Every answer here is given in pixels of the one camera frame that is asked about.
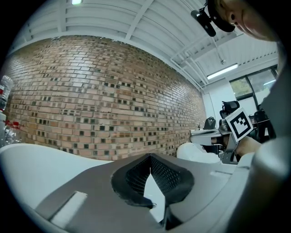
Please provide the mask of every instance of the window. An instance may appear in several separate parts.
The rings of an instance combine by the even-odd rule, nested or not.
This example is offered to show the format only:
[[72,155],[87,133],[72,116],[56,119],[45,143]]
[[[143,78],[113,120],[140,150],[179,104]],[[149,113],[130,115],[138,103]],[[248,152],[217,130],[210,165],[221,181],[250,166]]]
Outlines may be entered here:
[[254,89],[258,104],[261,104],[265,97],[270,94],[270,89],[275,83],[275,77],[268,69],[266,71],[248,76],[250,83]]
[[231,87],[236,98],[252,93],[251,86],[249,85],[245,77],[232,81]]

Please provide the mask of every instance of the brick wall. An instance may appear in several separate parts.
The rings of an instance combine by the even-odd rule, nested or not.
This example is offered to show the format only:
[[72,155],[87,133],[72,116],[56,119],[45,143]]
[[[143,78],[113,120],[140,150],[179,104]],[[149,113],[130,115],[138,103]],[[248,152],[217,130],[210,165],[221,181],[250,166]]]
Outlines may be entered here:
[[154,56],[120,42],[64,36],[10,56],[15,85],[5,113],[26,143],[116,160],[176,155],[205,120],[201,94]]

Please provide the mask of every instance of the person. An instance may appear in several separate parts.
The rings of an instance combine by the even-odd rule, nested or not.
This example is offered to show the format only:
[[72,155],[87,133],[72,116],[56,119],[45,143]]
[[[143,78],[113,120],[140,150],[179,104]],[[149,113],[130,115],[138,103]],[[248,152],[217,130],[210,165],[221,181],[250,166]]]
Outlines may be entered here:
[[[278,46],[279,62],[278,71],[286,61],[284,48],[280,43],[277,34],[268,26],[264,19],[244,0],[206,0],[206,5],[211,20],[223,31],[233,31],[235,27],[244,34],[258,40],[275,41]],[[223,138],[224,146],[228,143],[229,136]],[[240,140],[236,154],[244,156],[256,152],[261,144],[251,137],[244,137]],[[212,163],[218,162],[216,154],[207,153],[201,145],[185,143],[178,148],[177,157],[196,162]]]

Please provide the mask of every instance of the nose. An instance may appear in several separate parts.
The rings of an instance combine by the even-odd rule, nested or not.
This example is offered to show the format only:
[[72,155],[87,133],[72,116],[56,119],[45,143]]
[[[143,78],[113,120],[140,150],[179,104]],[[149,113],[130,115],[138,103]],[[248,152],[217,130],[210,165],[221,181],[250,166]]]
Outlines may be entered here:
[[228,14],[228,22],[232,25],[237,25],[236,16],[235,16],[235,13],[233,11],[229,12],[229,14]]

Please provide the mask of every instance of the white corrugated ceiling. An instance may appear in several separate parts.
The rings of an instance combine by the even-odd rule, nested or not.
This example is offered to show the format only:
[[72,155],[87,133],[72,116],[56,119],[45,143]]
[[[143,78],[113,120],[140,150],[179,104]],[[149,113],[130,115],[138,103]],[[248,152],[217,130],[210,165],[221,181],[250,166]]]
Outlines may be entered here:
[[[210,38],[191,17],[205,0],[49,0],[31,16],[10,50],[62,35],[95,35],[122,41],[162,59],[198,89],[277,64],[275,43],[257,41],[215,25]],[[213,80],[206,76],[234,63],[239,68]]]

